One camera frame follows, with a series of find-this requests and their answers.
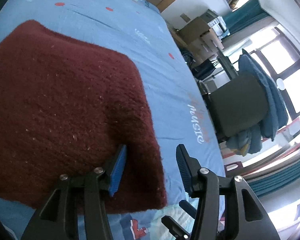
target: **bright window light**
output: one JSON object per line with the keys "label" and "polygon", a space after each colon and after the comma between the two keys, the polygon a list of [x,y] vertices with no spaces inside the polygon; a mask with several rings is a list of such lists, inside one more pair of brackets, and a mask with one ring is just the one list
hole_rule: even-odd
{"label": "bright window light", "polygon": [[300,111],[300,69],[287,77],[283,83],[290,96],[295,111],[298,113]]}
{"label": "bright window light", "polygon": [[276,36],[278,36],[278,34],[279,33],[276,30],[273,30],[272,28],[266,28],[260,32],[253,34],[250,37],[250,40],[252,40],[252,45],[254,46],[254,49],[257,49],[272,41]]}
{"label": "bright window light", "polygon": [[291,58],[287,50],[281,45],[280,41],[275,41],[261,50],[274,70],[279,74],[295,61]]}
{"label": "bright window light", "polygon": [[270,149],[264,151],[263,153],[260,153],[259,155],[257,155],[256,157],[250,159],[250,160],[247,160],[246,162],[242,163],[242,166],[243,167],[247,167],[253,163],[256,163],[258,161],[261,161],[262,159],[270,156],[271,154],[275,153],[276,151],[280,150],[281,147],[277,144],[273,147],[271,147]]}
{"label": "bright window light", "polygon": [[290,142],[290,145],[294,145],[296,143],[300,143],[300,134],[297,135],[291,142]]}
{"label": "bright window light", "polygon": [[277,230],[293,224],[299,204],[300,199],[268,214]]}

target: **black chair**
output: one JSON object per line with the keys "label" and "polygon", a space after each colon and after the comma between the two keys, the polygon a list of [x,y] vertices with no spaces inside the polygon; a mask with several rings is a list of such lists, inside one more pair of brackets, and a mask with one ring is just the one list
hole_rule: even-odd
{"label": "black chair", "polygon": [[268,111],[264,89],[251,74],[240,74],[203,96],[220,142],[260,122]]}

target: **red polka dot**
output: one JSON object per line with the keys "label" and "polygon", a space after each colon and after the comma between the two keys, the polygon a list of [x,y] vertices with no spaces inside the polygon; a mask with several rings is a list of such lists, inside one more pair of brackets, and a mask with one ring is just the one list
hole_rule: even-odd
{"label": "red polka dot", "polygon": [[64,2],[56,2],[54,5],[55,5],[55,6],[64,6],[65,3],[64,3]]}

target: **maroon sweater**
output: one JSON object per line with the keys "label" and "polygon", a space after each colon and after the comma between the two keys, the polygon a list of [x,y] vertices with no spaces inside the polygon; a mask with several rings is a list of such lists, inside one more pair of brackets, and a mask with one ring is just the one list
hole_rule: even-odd
{"label": "maroon sweater", "polygon": [[0,43],[0,197],[37,208],[60,174],[128,147],[108,212],[166,205],[159,145],[140,74],[125,55],[31,20]]}

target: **cartoon sneaker print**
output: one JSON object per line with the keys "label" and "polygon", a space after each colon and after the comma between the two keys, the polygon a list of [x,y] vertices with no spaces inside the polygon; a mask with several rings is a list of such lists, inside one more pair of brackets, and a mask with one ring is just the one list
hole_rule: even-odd
{"label": "cartoon sneaker print", "polygon": [[136,240],[136,239],[139,239],[143,236],[145,236],[147,233],[148,233],[148,228],[138,228],[138,221],[135,220],[135,219],[132,219],[131,221],[131,232],[133,234],[133,239]]}

